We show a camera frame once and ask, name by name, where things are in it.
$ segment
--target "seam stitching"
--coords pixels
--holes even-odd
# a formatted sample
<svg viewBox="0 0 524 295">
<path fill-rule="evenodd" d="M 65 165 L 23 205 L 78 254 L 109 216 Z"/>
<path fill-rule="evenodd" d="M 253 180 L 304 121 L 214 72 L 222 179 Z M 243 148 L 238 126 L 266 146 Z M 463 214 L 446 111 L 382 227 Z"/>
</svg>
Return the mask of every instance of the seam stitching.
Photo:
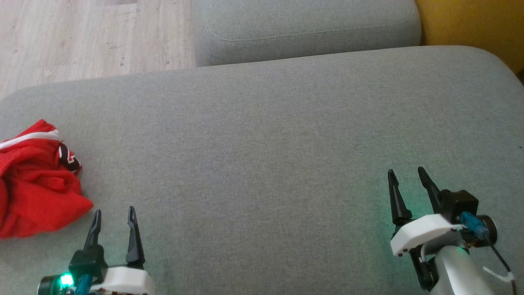
<svg viewBox="0 0 524 295">
<path fill-rule="evenodd" d="M 341 34 L 341 33 L 347 33 L 351 31 L 363 30 L 363 29 L 378 29 L 378 28 L 396 27 L 396 26 L 401 26 L 403 24 L 414 21 L 413 19 L 410 19 L 402 23 L 393 24 L 393 25 L 385 25 L 385 26 L 365 26 L 365 27 L 356 27 L 356 28 L 326 29 L 326 30 L 319 30 L 319 31 L 304 32 L 304 33 L 281 34 L 281 35 L 273 35 L 273 36 L 257 37 L 257 38 L 226 39 L 226 38 L 219 37 L 216 33 L 211 31 L 206 21 L 205 8 L 202 8 L 202 12 L 203 12 L 203 15 L 202 15 L 203 25 L 205 27 L 205 30 L 208 32 L 208 34 L 211 37 L 223 43 L 237 43 L 237 44 L 262 43 L 262 42 L 276 41 L 276 40 L 305 38 L 305 37 L 315 36 L 315 35 Z"/>
</svg>

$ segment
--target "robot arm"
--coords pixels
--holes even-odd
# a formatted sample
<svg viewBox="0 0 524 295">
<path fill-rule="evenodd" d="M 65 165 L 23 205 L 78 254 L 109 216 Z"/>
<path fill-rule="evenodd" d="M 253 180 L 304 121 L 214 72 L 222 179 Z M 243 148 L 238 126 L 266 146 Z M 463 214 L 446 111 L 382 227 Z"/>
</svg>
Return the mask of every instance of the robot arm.
<svg viewBox="0 0 524 295">
<path fill-rule="evenodd" d="M 37 295 L 155 294 L 151 275 L 143 266 L 146 259 L 135 209 L 129 208 L 129 246 L 123 266 L 108 267 L 105 262 L 104 248 L 98 244 L 101 220 L 102 212 L 97 210 L 84 248 L 74 253 L 69 272 L 44 277 Z"/>
<path fill-rule="evenodd" d="M 471 247 L 490 246 L 505 265 L 516 294 L 510 269 L 493 246 L 497 241 L 495 224 L 486 215 L 476 215 L 478 199 L 464 190 L 440 191 L 424 168 L 419 167 L 418 172 L 434 214 L 412 219 L 397 178 L 393 170 L 388 171 L 391 215 L 396 226 L 390 242 L 393 254 L 410 255 L 420 287 L 430 294 L 491 295 L 493 291 L 469 256 Z"/>
</svg>

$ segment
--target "gray fabric upholstery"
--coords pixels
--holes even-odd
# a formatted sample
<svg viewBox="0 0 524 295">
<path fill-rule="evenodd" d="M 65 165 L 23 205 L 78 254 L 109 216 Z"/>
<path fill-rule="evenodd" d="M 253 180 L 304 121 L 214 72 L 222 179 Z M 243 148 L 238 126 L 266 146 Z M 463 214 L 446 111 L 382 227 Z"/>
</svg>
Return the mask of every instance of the gray fabric upholstery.
<svg viewBox="0 0 524 295">
<path fill-rule="evenodd" d="M 413 0 L 194 0 L 197 66 L 416 46 Z"/>
<path fill-rule="evenodd" d="M 28 88 L 0 101 L 0 138 L 59 127 L 103 211 L 108 263 L 124 261 L 134 205 L 158 294 L 418 294 L 389 247 L 387 170 L 415 217 L 432 213 L 419 165 L 477 196 L 521 278 L 523 113 L 493 55 L 412 47 Z M 91 218 L 0 241 L 2 293 L 65 271 Z"/>
</svg>

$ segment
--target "green led light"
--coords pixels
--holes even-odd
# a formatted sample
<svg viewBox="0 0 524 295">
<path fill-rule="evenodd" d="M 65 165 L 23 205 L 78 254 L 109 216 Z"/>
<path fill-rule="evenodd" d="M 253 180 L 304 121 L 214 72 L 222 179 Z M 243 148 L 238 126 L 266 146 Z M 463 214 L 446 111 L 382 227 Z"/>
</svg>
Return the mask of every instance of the green led light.
<svg viewBox="0 0 524 295">
<path fill-rule="evenodd" d="M 74 285 L 74 283 L 73 283 L 73 276 L 70 273 L 64 273 L 60 277 L 60 285 L 62 287 L 67 287 L 67 286 Z"/>
</svg>

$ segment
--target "wooden floor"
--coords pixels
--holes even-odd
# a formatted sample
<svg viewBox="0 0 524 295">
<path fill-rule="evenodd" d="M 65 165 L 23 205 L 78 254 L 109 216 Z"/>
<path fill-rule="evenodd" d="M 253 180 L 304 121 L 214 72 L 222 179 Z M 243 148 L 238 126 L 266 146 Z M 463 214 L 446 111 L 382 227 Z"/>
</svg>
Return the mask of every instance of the wooden floor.
<svg viewBox="0 0 524 295">
<path fill-rule="evenodd" d="M 191 0 L 0 0 L 0 99 L 44 83 L 191 67 Z"/>
</svg>

